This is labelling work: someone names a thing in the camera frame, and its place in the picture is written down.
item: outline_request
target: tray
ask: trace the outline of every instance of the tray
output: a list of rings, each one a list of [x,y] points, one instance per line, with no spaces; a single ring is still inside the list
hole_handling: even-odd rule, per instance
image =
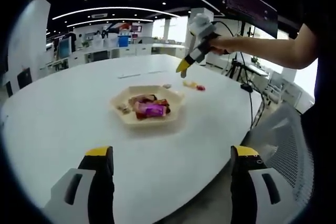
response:
[[[155,94],[158,99],[167,99],[171,112],[164,117],[147,118],[138,120],[135,113],[123,114],[117,109],[117,106],[124,103],[128,104],[131,97],[140,94]],[[110,104],[121,121],[130,127],[159,126],[174,122],[178,118],[180,108],[184,99],[184,94],[166,89],[162,86],[130,86],[121,91],[116,97],[112,98]]]

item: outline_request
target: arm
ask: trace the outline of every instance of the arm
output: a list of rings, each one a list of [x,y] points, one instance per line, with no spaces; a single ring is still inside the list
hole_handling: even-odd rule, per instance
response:
[[[286,68],[302,69],[316,59],[316,41],[314,33],[303,24],[295,40],[219,37],[210,44],[217,48],[215,52],[224,49],[228,52],[241,51]]]

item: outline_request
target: gray mesh chair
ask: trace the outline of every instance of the gray mesh chair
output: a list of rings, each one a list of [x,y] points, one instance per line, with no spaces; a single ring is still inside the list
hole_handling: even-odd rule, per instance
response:
[[[255,149],[269,168],[277,170],[291,185],[298,205],[294,218],[303,209],[313,190],[314,166],[306,144],[299,113],[287,103],[253,128],[243,145]]]

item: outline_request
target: round table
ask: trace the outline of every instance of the round table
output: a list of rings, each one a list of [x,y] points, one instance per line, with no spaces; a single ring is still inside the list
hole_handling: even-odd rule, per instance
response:
[[[230,159],[251,124],[248,93],[204,67],[191,66],[182,85],[180,59],[137,56],[77,66],[40,79],[2,108],[4,144],[21,186],[37,207],[85,152],[114,149],[115,222],[149,224],[197,195]],[[166,128],[132,130],[110,110],[110,99],[128,86],[172,84],[185,94],[179,121]],[[254,117],[261,104],[252,93]]]

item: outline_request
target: hand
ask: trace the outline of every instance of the hand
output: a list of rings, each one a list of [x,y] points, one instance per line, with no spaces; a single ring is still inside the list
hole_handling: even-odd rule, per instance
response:
[[[222,36],[219,36],[215,39],[210,40],[209,44],[211,45],[211,52],[222,55],[226,51],[231,54],[234,50],[230,47],[232,39],[227,39]]]

